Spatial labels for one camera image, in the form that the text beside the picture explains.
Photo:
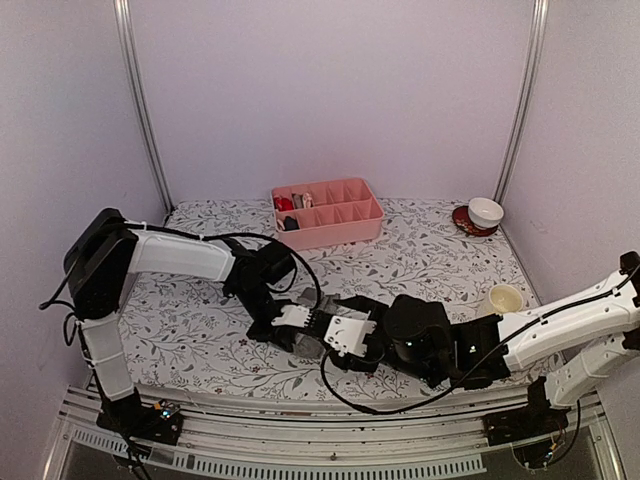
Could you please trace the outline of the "pink divided organizer box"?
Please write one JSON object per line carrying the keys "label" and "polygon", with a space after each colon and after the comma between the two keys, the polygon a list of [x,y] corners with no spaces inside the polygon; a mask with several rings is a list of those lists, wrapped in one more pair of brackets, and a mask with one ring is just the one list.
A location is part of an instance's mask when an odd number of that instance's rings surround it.
{"label": "pink divided organizer box", "polygon": [[[277,196],[292,200],[293,192],[309,191],[314,206],[280,212]],[[271,190],[278,240],[300,251],[368,241],[379,237],[384,211],[368,183],[362,178],[346,178],[275,187]],[[300,229],[283,231],[286,216],[297,219]]]}

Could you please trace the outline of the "grey boxer briefs lettered band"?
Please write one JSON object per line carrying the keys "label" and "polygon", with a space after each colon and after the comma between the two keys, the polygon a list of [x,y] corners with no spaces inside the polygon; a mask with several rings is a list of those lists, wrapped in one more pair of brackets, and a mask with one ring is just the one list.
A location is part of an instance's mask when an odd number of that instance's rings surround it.
{"label": "grey boxer briefs lettered band", "polygon": [[327,350],[324,341],[328,323],[339,310],[339,294],[322,294],[320,306],[314,310],[306,327],[294,337],[293,354],[300,358],[319,360]]}

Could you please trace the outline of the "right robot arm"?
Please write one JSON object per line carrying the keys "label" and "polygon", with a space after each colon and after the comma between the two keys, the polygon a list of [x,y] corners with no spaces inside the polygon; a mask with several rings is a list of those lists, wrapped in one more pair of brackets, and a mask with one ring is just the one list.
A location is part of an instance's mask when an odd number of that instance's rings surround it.
{"label": "right robot arm", "polygon": [[556,410],[569,408],[639,355],[639,255],[621,256],[605,280],[549,305],[451,324],[440,302],[398,296],[371,320],[335,317],[324,335],[347,369],[384,362],[437,386],[482,389],[570,347],[580,353],[544,376],[541,397],[523,407],[517,427],[537,436]]}

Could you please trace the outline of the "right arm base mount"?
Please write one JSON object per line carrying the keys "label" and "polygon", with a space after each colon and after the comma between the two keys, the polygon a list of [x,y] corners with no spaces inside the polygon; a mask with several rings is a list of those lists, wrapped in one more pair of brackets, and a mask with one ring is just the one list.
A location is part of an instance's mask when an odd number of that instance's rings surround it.
{"label": "right arm base mount", "polygon": [[561,433],[569,426],[570,409],[552,407],[545,386],[546,378],[542,376],[528,386],[525,406],[482,417],[483,431],[490,446]]}

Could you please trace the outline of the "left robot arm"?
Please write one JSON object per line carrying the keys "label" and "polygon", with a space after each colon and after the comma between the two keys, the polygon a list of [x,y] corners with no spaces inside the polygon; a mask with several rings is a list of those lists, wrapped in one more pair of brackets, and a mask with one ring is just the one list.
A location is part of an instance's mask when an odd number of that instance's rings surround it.
{"label": "left robot arm", "polygon": [[218,283],[249,314],[250,339],[290,351],[311,311],[275,299],[272,286],[294,266],[291,250],[275,240],[248,249],[230,234],[179,233],[131,223],[113,208],[102,210],[67,252],[64,271],[81,343],[111,403],[111,419],[128,434],[141,433],[149,423],[146,408],[132,399],[136,388],[119,333],[120,301],[130,276],[168,274]]}

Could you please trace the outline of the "grey underwear cream waistband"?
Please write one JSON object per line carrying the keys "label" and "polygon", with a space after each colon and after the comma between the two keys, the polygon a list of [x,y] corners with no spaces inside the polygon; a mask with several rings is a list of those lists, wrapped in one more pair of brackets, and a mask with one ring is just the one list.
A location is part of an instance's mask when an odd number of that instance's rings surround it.
{"label": "grey underwear cream waistband", "polygon": [[295,209],[309,209],[314,206],[313,197],[309,191],[293,192],[292,202]]}

